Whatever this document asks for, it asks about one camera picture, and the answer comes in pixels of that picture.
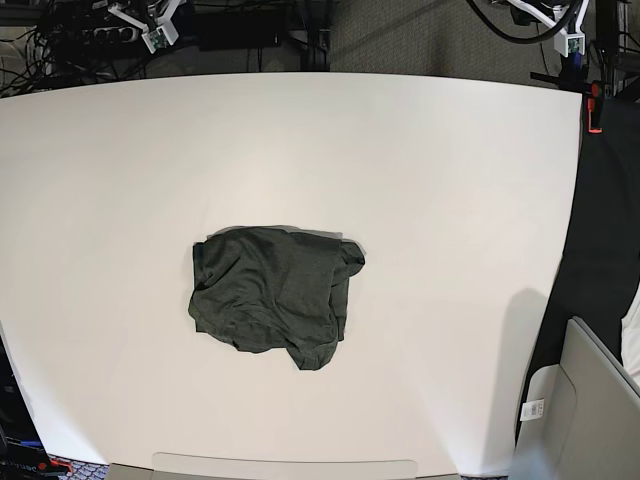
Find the green long sleeve shirt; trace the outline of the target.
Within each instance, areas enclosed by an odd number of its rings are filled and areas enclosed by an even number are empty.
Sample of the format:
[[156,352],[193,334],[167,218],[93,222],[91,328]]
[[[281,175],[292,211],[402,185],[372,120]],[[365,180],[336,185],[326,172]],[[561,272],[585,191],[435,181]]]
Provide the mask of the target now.
[[192,265],[197,332],[239,352],[283,349],[298,369],[317,371],[344,339],[349,283],[365,255],[337,236],[241,227],[195,243]]

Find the red clamp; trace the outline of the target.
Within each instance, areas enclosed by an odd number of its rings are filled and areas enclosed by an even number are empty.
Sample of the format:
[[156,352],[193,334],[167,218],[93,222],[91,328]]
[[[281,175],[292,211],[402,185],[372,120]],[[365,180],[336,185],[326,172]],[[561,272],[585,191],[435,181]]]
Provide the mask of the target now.
[[587,94],[587,131],[589,134],[601,134],[601,110],[603,106],[603,88],[598,82],[593,82]]

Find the white power strip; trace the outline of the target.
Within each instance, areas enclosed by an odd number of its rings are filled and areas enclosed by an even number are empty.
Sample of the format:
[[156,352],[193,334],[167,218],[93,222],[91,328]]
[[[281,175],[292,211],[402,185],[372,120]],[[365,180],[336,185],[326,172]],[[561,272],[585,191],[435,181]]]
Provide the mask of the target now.
[[139,32],[133,27],[99,27],[83,30],[81,34],[83,41],[88,44],[129,44],[139,38]]

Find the dark grey mat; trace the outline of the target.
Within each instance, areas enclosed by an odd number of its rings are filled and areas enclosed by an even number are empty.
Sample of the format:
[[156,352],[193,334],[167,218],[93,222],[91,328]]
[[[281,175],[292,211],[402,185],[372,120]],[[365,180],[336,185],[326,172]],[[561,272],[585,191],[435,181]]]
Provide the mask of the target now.
[[582,137],[567,237],[527,374],[559,362],[579,317],[616,360],[639,286],[639,106],[605,101],[602,133]]

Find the white plastic bin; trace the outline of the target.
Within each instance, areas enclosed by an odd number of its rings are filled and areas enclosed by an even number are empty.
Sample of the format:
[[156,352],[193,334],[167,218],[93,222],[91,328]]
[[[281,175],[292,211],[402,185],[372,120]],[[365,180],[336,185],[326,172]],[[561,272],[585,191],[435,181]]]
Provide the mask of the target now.
[[531,378],[511,479],[637,479],[639,386],[579,318]]

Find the black box red logo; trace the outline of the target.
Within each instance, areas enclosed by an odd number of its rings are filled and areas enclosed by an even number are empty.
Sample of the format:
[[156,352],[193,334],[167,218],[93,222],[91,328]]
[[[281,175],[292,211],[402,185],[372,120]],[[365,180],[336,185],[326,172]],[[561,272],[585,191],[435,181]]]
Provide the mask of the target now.
[[43,479],[48,457],[12,375],[1,373],[1,469],[17,479]]

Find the blue handled tool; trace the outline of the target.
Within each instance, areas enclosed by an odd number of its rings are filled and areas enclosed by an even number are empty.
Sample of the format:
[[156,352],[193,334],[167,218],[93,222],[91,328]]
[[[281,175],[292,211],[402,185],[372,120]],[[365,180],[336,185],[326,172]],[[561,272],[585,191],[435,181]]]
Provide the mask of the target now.
[[583,55],[580,52],[570,53],[567,57],[567,68],[572,71],[580,71],[583,66]]

